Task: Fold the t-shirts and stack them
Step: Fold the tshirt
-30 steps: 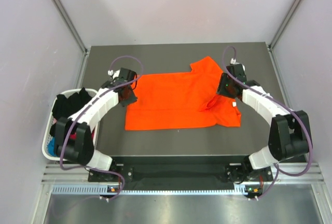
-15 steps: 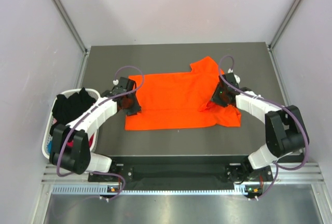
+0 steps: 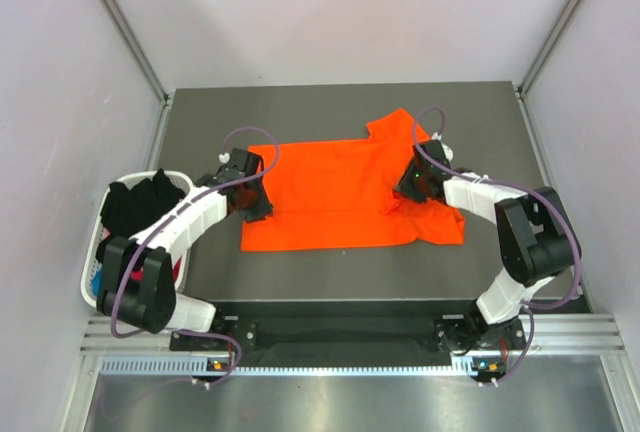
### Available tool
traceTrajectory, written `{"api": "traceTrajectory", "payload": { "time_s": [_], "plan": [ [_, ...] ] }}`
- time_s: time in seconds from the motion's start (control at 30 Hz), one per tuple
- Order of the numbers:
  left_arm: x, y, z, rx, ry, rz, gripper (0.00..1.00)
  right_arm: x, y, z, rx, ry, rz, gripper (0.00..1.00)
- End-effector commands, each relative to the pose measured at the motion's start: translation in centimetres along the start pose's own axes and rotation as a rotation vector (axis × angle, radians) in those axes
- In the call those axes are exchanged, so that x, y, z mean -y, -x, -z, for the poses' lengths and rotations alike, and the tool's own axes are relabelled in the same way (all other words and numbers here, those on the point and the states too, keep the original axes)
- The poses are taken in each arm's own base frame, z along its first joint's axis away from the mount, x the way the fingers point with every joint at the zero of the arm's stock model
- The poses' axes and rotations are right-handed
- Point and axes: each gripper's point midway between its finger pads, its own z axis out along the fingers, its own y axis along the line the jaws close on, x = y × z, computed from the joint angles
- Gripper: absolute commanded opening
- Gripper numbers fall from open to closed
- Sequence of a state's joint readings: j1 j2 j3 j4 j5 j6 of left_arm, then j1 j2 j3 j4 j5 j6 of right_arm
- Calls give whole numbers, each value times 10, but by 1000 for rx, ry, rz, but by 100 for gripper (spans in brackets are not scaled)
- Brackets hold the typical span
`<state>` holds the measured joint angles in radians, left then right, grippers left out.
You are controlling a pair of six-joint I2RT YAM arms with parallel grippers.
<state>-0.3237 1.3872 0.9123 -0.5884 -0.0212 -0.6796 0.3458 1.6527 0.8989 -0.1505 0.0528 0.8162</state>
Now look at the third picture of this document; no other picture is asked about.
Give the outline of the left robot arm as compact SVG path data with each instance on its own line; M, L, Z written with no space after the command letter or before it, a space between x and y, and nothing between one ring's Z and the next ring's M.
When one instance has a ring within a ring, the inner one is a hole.
M156 222L106 246L95 300L98 313L149 333L189 330L205 348L226 339L216 307L177 291L173 269L207 230L238 213L246 223L273 212L263 176L270 170L257 153L234 148L221 166L191 187L186 197Z

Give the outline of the orange t-shirt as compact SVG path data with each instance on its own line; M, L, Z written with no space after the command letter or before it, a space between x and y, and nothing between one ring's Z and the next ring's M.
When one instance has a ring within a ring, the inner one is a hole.
M373 248L424 241L463 244L465 219L430 200L416 204L394 188L428 134L398 109L367 125L365 139L252 145L271 171L263 185L273 213L242 227L244 252Z

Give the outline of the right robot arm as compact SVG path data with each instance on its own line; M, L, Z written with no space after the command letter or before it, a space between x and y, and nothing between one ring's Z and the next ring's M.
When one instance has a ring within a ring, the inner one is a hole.
M521 307L581 258L581 246L554 189L510 187L470 170L454 170L439 140L413 146L395 191L414 203L439 203L496 226L502 269L464 316L467 336L478 347L498 341Z

